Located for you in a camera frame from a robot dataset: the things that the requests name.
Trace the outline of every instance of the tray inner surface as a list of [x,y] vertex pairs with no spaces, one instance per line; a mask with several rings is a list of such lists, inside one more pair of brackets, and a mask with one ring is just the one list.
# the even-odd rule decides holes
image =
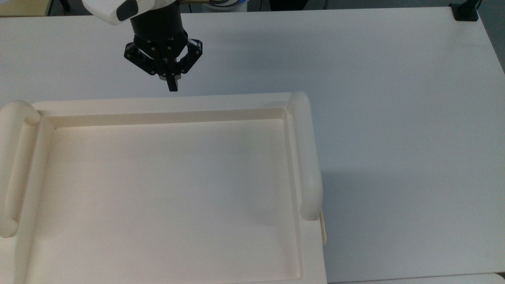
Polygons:
[[299,278],[283,123],[57,128],[26,283]]

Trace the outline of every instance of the gray floor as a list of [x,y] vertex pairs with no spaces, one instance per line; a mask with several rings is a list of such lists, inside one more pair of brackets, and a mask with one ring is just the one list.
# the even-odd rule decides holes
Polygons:
[[[58,0],[53,0],[50,16],[89,15],[81,0],[68,0],[72,10],[65,13]],[[248,10],[269,11],[268,0],[250,0]],[[321,10],[325,0],[309,0],[305,10]],[[462,3],[464,0],[329,0],[328,9],[369,9],[397,7],[443,7],[449,3]],[[201,5],[191,6],[193,13],[201,13]],[[182,6],[181,12],[189,13],[188,6]],[[502,68],[505,70],[505,0],[483,0],[479,14],[493,44]]]

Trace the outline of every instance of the black clamp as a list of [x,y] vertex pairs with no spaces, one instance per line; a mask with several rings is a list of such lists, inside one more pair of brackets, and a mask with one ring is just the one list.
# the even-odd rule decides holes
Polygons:
[[449,4],[449,6],[456,21],[477,22],[479,19],[477,9],[481,2],[482,0],[467,0],[463,4]]
[[[187,54],[177,61],[185,46]],[[177,91],[177,80],[193,67],[202,52],[202,42],[187,38],[184,33],[166,41],[147,41],[135,36],[133,42],[126,45],[124,56],[147,74],[158,74],[160,79],[166,80],[170,91]]]

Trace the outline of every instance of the table surface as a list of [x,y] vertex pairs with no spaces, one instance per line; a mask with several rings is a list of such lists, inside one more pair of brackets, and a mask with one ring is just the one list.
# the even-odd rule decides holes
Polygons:
[[329,282],[505,271],[505,75],[450,8],[185,14],[178,93],[89,17],[0,19],[0,104],[304,90]]
[[47,16],[51,0],[10,0],[0,5],[0,17]]

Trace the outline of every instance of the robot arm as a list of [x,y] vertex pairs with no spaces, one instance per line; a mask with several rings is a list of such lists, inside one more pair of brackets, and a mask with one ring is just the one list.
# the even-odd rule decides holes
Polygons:
[[[177,80],[202,54],[202,42],[188,38],[182,27],[176,0],[83,0],[86,9],[117,25],[130,19],[135,37],[126,45],[124,57],[149,75],[166,80],[177,91]],[[177,61],[187,47],[187,54]]]

